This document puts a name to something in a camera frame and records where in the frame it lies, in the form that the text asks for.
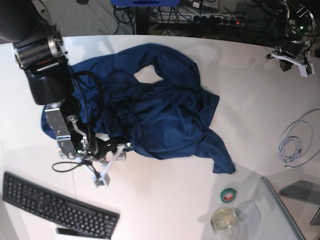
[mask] power strip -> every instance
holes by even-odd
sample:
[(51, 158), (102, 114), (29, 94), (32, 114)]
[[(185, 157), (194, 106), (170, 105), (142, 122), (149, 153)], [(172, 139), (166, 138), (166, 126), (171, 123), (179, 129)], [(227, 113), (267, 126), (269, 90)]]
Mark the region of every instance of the power strip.
[[(215, 13), (183, 13), (180, 14), (161, 12), (163, 22), (173, 24), (177, 20), (179, 22), (183, 21), (185, 23), (199, 23), (205, 19), (209, 24), (213, 25), (224, 25), (224, 26), (234, 26), (239, 28), (244, 28), (247, 25), (248, 19), (245, 16), (230, 16), (228, 14), (215, 14)], [(157, 18), (158, 23), (161, 23), (161, 16), (158, 14)]]

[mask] white table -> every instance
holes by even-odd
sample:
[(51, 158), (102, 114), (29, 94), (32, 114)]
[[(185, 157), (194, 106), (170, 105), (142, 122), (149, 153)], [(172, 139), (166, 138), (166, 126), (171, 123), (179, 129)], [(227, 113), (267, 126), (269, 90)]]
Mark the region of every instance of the white table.
[[(313, 60), (316, 74), (304, 78), (297, 67), (282, 72), (277, 60), (265, 60), (272, 49), (256, 45), (142, 35), (65, 39), (71, 64), (145, 43), (174, 48), (197, 63), (201, 84), (220, 96), (211, 128), (224, 140), (236, 173), (213, 174), (213, 160), (209, 158), (159, 161), (135, 152), (129, 152), (126, 161), (115, 163), (110, 171), (110, 186), (105, 188), (96, 189), (82, 168), (54, 172), (51, 165), (60, 161), (56, 143), (42, 133), (42, 107), (34, 104), (10, 44), (0, 45), (2, 171), (12, 171), (54, 191), (119, 212), (121, 217), (112, 240), (214, 240), (209, 219), (222, 206), (223, 189), (237, 189), (237, 199), (231, 205), (234, 206), (254, 198), (261, 176), (268, 176), (277, 190), (301, 179), (318, 181), (320, 156), (297, 169), (284, 168), (277, 157), (282, 131), (303, 113), (320, 107), (318, 59)], [(148, 83), (160, 79), (152, 67), (136, 76)], [(319, 113), (311, 123), (316, 124), (317, 120)], [(320, 227), (309, 223), (319, 206), (283, 200), (306, 239), (317, 239)], [(57, 237), (51, 223), (45, 220), (8, 204), (7, 208), (16, 219), (16, 228), (20, 226), (20, 236), (26, 231), (30, 240), (71, 239)], [(259, 234), (257, 239), (278, 239), (275, 232)]]

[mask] roll of tape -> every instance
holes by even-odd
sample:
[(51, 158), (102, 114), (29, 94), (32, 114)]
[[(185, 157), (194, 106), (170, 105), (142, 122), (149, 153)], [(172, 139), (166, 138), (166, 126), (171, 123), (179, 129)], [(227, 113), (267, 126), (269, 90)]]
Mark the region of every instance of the roll of tape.
[(233, 200), (235, 200), (237, 195), (237, 191), (233, 188), (227, 188), (223, 190), (220, 194), (220, 199), (225, 204), (231, 203)]

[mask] blue box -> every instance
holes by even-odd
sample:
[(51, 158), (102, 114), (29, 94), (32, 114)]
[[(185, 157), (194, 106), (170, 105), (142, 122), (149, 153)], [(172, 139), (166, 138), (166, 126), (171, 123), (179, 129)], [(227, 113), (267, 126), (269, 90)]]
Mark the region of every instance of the blue box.
[(180, 0), (112, 0), (118, 7), (176, 7)]

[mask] navy blue shirt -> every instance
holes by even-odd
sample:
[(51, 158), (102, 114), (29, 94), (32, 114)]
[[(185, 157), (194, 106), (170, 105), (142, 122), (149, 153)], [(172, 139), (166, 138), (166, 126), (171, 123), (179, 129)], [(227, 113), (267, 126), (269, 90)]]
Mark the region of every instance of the navy blue shirt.
[[(140, 83), (134, 77), (149, 65), (163, 80)], [(88, 59), (73, 69), (90, 71), (101, 82), (104, 106), (94, 126), (96, 133), (123, 136), (133, 145), (128, 151), (143, 156), (163, 160), (196, 155), (212, 158), (214, 173), (235, 172), (224, 142), (209, 129), (219, 96), (202, 89), (198, 67), (187, 56), (166, 46), (145, 44)], [(91, 119), (99, 112), (99, 90), (89, 76), (80, 79)], [(86, 123), (80, 90), (73, 95), (81, 102), (80, 116)], [(56, 138), (44, 113), (41, 126)]]

